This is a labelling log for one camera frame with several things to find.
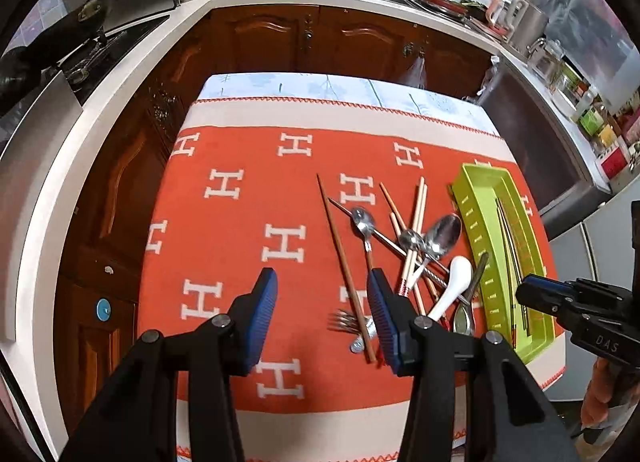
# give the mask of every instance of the tiled wall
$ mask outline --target tiled wall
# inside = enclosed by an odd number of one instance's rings
[[[65,15],[66,9],[62,0],[38,0],[20,24],[20,28],[6,50],[28,46],[44,29],[52,26]]]

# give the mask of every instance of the green plastic tray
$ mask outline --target green plastic tray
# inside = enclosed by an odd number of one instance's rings
[[[489,253],[489,262],[480,282],[487,330],[497,330],[510,339],[511,312],[507,258],[504,254],[496,198],[500,198],[513,231],[522,276],[531,273],[545,276],[545,267],[529,216],[511,179],[511,174],[504,168],[462,165],[452,190],[476,263],[483,252]],[[513,315],[516,321],[516,354],[524,363],[529,363],[553,343],[554,320],[551,316],[529,309],[531,335],[527,336],[520,305],[517,302]]]

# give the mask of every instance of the white countertop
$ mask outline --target white countertop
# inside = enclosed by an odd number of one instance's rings
[[[55,453],[60,453],[67,439],[56,389],[51,337],[55,280],[68,225],[89,169],[130,97],[198,20],[218,7],[276,3],[320,4],[396,17],[447,33],[509,61],[516,60],[497,42],[461,25],[380,0],[191,0],[172,11],[169,19],[132,49],[85,102],[82,115],[47,174],[24,243],[15,303],[16,341],[0,341],[0,347]],[[37,353],[34,345],[39,345]]]

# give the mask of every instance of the person's hand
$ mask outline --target person's hand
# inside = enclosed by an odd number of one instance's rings
[[[609,401],[613,394],[614,380],[609,373],[609,362],[598,358],[593,365],[593,374],[584,394],[580,419],[583,428],[590,428],[606,420]]]

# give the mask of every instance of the plastic bag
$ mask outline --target plastic bag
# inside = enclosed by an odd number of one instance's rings
[[[427,73],[424,70],[424,54],[420,53],[412,66],[402,75],[398,82],[407,87],[427,88]]]

